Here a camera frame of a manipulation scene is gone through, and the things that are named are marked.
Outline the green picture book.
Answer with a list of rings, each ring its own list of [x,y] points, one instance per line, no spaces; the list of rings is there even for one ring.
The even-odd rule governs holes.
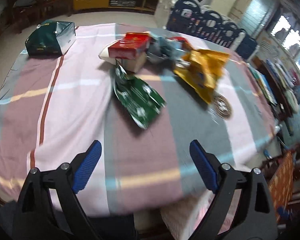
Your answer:
[[[250,72],[252,73],[253,77],[255,78],[256,82],[258,83],[260,89],[262,90],[262,93],[266,97],[266,99],[273,105],[277,106],[277,101],[275,99],[275,96],[265,78],[265,76],[260,73],[258,70],[253,68],[251,65],[248,66]]]

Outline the grey green plush cushion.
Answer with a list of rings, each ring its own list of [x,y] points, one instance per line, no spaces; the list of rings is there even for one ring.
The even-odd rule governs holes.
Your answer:
[[[294,95],[293,91],[290,89],[285,90],[284,92],[285,98],[291,107],[291,110],[294,114],[298,113],[299,111],[299,104],[297,101],[296,96]]]

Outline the striped pastel tablecloth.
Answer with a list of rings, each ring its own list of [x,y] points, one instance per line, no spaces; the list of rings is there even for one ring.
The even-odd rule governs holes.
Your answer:
[[[224,120],[213,104],[175,76],[168,65],[140,72],[166,101],[141,129],[116,98],[111,64],[99,53],[137,26],[78,27],[77,39],[61,57],[29,57],[23,50],[0,90],[0,188],[19,197],[29,170],[53,170],[72,161],[94,140],[102,156],[77,195],[89,216],[161,207],[205,190],[190,157],[198,140],[220,162],[242,164],[272,137],[276,122],[247,65],[230,52],[217,94],[232,107]]]

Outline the dark green gift bag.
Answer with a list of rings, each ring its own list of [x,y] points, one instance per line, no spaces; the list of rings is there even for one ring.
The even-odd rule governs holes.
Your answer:
[[[74,22],[46,20],[25,41],[29,56],[62,56],[74,44]]]

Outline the green snack wrapper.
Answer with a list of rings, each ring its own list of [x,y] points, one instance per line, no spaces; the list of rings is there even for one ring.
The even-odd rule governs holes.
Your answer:
[[[133,121],[147,129],[166,106],[166,101],[148,83],[128,74],[116,60],[113,71],[114,94]]]

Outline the brown round logo wrapper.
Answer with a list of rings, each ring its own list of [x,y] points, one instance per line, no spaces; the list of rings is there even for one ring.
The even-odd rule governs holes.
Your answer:
[[[232,107],[229,101],[221,94],[216,94],[213,101],[215,112],[219,117],[228,120],[232,115]]]

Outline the yellow snack bag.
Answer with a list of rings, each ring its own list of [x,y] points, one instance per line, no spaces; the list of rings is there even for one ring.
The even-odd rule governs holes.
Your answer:
[[[192,50],[175,62],[173,72],[190,85],[205,103],[210,104],[229,57],[228,53],[221,51]]]

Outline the blue white baby fence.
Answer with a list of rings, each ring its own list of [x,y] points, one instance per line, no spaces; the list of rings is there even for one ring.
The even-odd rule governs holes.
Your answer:
[[[259,49],[245,29],[209,5],[200,5],[198,0],[158,0],[154,17],[159,28],[229,48],[245,61],[252,59]]]

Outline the red cardboard box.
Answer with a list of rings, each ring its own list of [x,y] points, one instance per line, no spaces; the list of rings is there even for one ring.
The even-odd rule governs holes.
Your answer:
[[[108,55],[115,59],[137,59],[149,48],[149,33],[126,33],[125,37],[108,47]]]

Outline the red patterned sofa cushion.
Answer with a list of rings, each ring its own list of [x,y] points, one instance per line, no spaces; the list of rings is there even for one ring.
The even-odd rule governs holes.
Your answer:
[[[268,183],[273,206],[276,212],[276,221],[280,220],[278,208],[285,209],[293,193],[293,157],[292,152],[287,151]]]

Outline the wooden tv cabinet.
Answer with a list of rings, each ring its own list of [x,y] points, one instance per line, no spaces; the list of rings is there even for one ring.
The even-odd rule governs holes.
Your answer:
[[[154,14],[159,0],[72,0],[73,11],[134,10]]]

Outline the white paper cup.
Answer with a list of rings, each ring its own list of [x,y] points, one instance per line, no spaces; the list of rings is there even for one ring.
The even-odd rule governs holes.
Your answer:
[[[143,52],[135,59],[117,59],[117,61],[119,61],[125,71],[137,73],[146,63],[147,55]]]

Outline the dark wooden side table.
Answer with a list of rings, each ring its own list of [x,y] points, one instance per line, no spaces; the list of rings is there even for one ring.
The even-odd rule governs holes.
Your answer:
[[[285,122],[288,129],[288,133],[290,136],[292,136],[294,132],[290,118],[293,116],[293,112],[284,95],[283,86],[281,85],[279,78],[276,77],[274,71],[271,70],[268,64],[260,60],[257,56],[255,56],[252,59],[252,63],[254,64],[256,69],[264,75],[274,95],[274,98],[277,102],[277,107],[275,107],[275,116],[278,118],[279,121]]]

